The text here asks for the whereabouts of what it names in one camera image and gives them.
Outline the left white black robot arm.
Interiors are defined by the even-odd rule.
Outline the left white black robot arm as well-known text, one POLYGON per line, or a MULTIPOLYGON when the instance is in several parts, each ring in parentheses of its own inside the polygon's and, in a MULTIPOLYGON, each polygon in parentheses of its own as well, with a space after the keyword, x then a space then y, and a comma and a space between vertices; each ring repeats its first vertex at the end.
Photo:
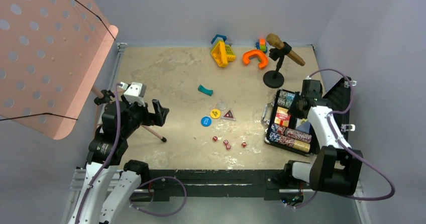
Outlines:
POLYGON ((156 99, 152 101, 154 113, 150 113, 144 94, 142 87, 131 85, 121 99, 105 105, 101 125, 88 147, 84 182, 69 223, 113 223, 132 192, 149 184, 148 164, 131 160, 109 191, 128 148, 129 136, 140 126, 163 126, 169 113, 156 99))

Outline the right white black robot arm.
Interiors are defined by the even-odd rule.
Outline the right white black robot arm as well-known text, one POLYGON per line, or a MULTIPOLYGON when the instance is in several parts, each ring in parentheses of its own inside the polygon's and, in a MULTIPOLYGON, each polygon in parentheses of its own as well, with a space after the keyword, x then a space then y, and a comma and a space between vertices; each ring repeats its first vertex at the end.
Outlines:
POLYGON ((302 90, 296 93, 289 114, 310 122, 320 151, 312 164, 300 161, 285 164, 282 181, 288 187, 304 181, 315 191, 353 195, 362 163, 349 152, 352 147, 334 119, 331 102, 322 93, 321 82, 312 79, 304 80, 302 90))

